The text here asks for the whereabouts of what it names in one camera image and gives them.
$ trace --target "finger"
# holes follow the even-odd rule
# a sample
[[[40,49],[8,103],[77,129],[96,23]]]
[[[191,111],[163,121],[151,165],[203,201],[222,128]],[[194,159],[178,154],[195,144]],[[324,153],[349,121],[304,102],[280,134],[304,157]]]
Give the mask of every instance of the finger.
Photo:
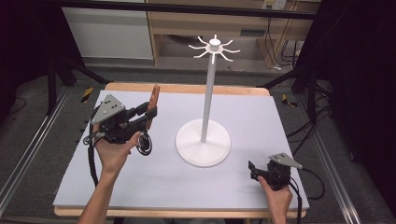
[[[264,178],[264,177],[262,177],[262,176],[258,176],[257,177],[257,179],[259,180],[259,182],[260,182],[260,184],[262,185],[262,187],[264,188],[264,189],[271,189],[271,187],[268,185],[268,183],[267,183],[267,180]]]
[[[97,123],[97,124],[93,124],[92,125],[92,131],[93,132],[96,132],[96,131],[98,131],[99,130],[99,124]]]
[[[125,143],[128,149],[131,149],[137,145],[137,139],[139,138],[140,134],[141,132],[134,133],[134,135],[129,139],[129,141]]]

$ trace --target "wrist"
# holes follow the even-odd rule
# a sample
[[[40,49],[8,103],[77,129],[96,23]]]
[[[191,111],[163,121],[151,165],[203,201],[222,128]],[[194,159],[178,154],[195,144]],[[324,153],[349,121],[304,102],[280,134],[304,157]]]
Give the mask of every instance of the wrist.
[[[106,182],[106,183],[114,184],[117,180],[117,177],[119,177],[119,173],[102,171],[102,173],[100,175],[99,182]]]
[[[286,216],[271,215],[274,224],[286,224]]]

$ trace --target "wooden table edge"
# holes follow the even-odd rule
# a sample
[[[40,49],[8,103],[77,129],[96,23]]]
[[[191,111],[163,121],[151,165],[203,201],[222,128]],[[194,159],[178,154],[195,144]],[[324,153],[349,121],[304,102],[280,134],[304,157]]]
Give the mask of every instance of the wooden table edge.
[[[111,82],[105,87],[106,91],[152,91],[154,85],[161,87],[161,92],[174,93],[201,93],[206,91],[206,85],[191,84],[168,84],[168,83],[127,83]],[[270,93],[265,88],[244,87],[244,86],[214,86],[214,94],[231,95],[262,95],[269,96]]]
[[[79,217],[83,208],[55,206],[55,214],[60,217]],[[108,217],[173,217],[173,218],[264,218],[270,217],[268,210],[172,210],[172,209],[108,209]],[[296,218],[297,210],[289,210],[288,218]]]

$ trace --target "aluminum rail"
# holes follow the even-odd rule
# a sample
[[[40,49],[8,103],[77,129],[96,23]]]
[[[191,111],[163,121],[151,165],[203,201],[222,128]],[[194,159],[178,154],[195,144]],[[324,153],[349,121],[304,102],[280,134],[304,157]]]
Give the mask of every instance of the aluminum rail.
[[[306,105],[304,97],[301,95],[297,95],[296,97],[299,105]],[[308,114],[302,108],[304,117],[307,121],[309,121]],[[351,201],[349,194],[347,193],[347,189],[344,186],[344,183],[341,179],[341,176],[338,174],[338,171],[335,169],[334,164],[332,163],[332,159],[327,152],[327,149],[323,143],[323,140],[318,133],[318,130],[314,132],[314,141],[317,145],[318,155],[322,162],[324,171],[326,172],[327,177],[329,177],[330,185],[332,186],[332,190],[334,191],[334,196],[338,201],[338,204],[341,208],[341,211],[346,219],[346,223],[348,224],[360,224],[361,219],[359,218],[358,212],[355,209],[355,205]]]
[[[35,154],[37,153],[38,149],[40,148],[41,144],[43,143],[45,137],[47,136],[50,127],[52,126],[53,122],[59,115],[61,111],[66,96],[70,92],[72,87],[63,87],[60,96],[58,97],[58,104],[54,108],[51,114],[47,115],[41,126],[38,128],[38,131],[35,133],[32,141],[30,142],[28,148],[24,151],[20,161],[12,171],[11,176],[8,178],[6,184],[0,190],[0,217],[3,215],[6,207],[11,200],[12,196],[14,195],[15,191],[17,190],[18,185],[21,183],[29,165],[32,163]]]

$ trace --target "forearm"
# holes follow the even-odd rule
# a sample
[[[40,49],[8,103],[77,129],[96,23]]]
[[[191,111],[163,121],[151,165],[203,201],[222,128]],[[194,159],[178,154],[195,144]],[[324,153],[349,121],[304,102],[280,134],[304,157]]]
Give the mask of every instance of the forearm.
[[[78,223],[105,223],[107,208],[116,179],[117,175],[101,175],[90,201],[79,217]]]

